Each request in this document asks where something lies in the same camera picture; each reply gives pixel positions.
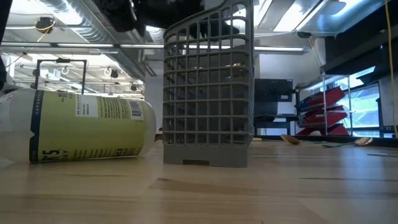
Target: white wall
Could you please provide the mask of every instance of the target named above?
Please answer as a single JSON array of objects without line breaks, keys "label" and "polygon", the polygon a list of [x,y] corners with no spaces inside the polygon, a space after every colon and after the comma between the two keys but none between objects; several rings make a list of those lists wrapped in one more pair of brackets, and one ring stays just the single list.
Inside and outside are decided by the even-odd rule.
[{"label": "white wall", "polygon": [[158,73],[157,77],[146,76],[145,101],[150,103],[155,111],[156,131],[158,131],[162,127],[163,118],[163,76],[161,73]]},{"label": "white wall", "polygon": [[[298,83],[308,82],[320,75],[319,65],[312,51],[305,55],[261,54],[256,63],[260,63],[260,78],[291,79],[293,80],[293,88]],[[302,92],[300,94],[301,100],[310,94],[310,92]],[[292,102],[278,103],[278,113],[295,114],[294,105],[295,95],[293,95]],[[290,125],[291,133],[295,134],[295,124],[292,122]],[[285,129],[268,129],[266,132],[268,135],[286,134]]]}]

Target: wooden piece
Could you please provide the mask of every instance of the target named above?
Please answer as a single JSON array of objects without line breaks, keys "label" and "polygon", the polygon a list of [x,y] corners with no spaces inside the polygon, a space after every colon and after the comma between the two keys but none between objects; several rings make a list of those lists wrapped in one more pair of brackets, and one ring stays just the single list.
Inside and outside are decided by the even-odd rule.
[{"label": "wooden piece", "polygon": [[247,169],[147,157],[0,159],[0,223],[395,223],[398,159],[381,147],[254,142]]}]

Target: storage rack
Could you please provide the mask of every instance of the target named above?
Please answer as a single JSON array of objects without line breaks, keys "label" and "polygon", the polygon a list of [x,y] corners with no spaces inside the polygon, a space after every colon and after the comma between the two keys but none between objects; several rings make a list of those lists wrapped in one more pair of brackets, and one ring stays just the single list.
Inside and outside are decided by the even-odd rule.
[{"label": "storage rack", "polygon": [[[350,123],[350,135],[353,135],[353,113],[355,111],[352,110],[352,105],[351,105],[351,85],[350,85],[350,80],[349,80],[350,75],[327,75],[327,74],[321,74],[320,78],[313,80],[309,83],[306,83],[304,85],[297,85],[295,88],[295,94],[296,94],[296,110],[297,110],[297,116],[298,116],[298,126],[300,128],[320,128],[320,127],[325,127],[325,135],[328,135],[328,113],[349,113],[349,123]],[[348,80],[348,104],[349,104],[349,110],[331,110],[328,111],[328,107],[326,104],[326,88],[327,84],[326,82],[329,81],[329,83],[335,82],[337,80],[340,80],[342,78],[347,78]],[[310,88],[311,86],[316,85],[317,83],[321,82],[322,87],[323,87],[323,103],[317,104],[317,105],[311,105],[308,107],[301,108],[300,107],[300,92],[303,90],[306,90]],[[302,113],[306,113],[311,110],[315,109],[323,109],[323,114],[317,115],[317,117],[323,116],[325,118],[325,121],[323,123],[312,123],[312,124],[304,124],[303,123],[303,115]]]}]

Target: barcode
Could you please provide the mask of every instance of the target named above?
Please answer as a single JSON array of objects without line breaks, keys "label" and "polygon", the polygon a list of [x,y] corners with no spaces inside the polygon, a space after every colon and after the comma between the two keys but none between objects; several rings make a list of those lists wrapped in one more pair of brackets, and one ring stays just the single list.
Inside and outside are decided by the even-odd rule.
[{"label": "barcode", "polygon": [[136,101],[129,101],[130,107],[131,107],[131,116],[132,118],[142,118],[142,111],[141,111],[141,106],[138,102]]}]

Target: duct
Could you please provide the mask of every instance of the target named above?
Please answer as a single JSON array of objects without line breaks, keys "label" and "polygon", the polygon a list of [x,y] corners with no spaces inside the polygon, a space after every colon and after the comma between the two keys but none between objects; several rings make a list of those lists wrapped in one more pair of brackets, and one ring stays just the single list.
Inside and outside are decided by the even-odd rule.
[{"label": "duct", "polygon": [[[116,40],[107,32],[90,9],[81,0],[38,0],[49,8],[57,19],[67,25],[90,26],[90,29],[74,29],[82,38],[92,44],[115,43]],[[133,78],[145,79],[145,71],[131,60],[124,50],[119,54],[109,55],[123,70]]]}]

